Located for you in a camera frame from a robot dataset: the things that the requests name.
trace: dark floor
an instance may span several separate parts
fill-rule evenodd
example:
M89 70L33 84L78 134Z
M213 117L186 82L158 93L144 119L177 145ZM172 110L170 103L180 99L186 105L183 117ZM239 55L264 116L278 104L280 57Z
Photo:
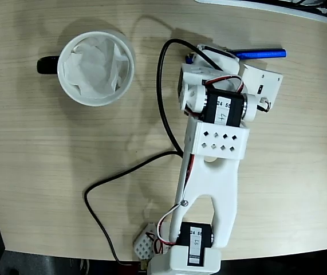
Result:
M138 275L139 264L118 266L113 261L88 261L89 275ZM5 251L0 260L0 275L9 275L12 269L19 275L86 275L87 261L40 256ZM298 255L251 260L222 261L218 275L327 275L327 250Z

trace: black servo motor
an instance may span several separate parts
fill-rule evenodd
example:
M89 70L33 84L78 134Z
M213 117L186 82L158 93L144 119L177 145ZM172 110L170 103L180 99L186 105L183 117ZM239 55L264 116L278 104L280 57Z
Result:
M207 103L199 119L203 122L239 127L246 101L245 96L214 87L206 87L206 91Z

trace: wood grain surface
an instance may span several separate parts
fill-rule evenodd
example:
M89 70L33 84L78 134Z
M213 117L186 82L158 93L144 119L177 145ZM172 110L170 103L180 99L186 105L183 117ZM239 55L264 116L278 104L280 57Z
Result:
M124 33L136 51L126 95L107 107L75 103L56 76L36 72L90 30ZM193 0L0 0L0 229L8 250L112 259L82 191L171 148L157 110L156 64L171 37L229 48L283 46L255 65L284 75L274 109L259 113L239 169L238 215L224 259L327 249L327 24ZM183 145L187 118L176 85L187 49L164 66L164 103ZM168 156L90 194L122 260L174 202L180 159ZM200 198L189 221L210 222Z

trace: white sticker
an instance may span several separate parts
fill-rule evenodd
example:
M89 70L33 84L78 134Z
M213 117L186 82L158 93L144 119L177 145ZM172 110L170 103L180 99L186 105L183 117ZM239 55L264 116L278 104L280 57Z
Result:
M230 113L231 99L218 96L216 101L215 124L227 125L228 114Z
M190 251L188 252L188 262L190 264L200 263L200 250L202 248L202 229L190 226Z

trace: robotic arm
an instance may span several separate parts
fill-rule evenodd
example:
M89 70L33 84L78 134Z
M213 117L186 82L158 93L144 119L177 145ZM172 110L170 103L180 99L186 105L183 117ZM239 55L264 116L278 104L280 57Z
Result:
M166 254L156 254L148 274L213 274L220 269L220 248L227 245L237 213L238 166L245 156L249 129L257 110L272 109L282 75L240 65L229 52L199 45L221 69L199 55L182 64L179 80L181 110L188 115L183 160ZM211 225L183 222L202 195L212 199ZM158 223L160 236L163 219Z

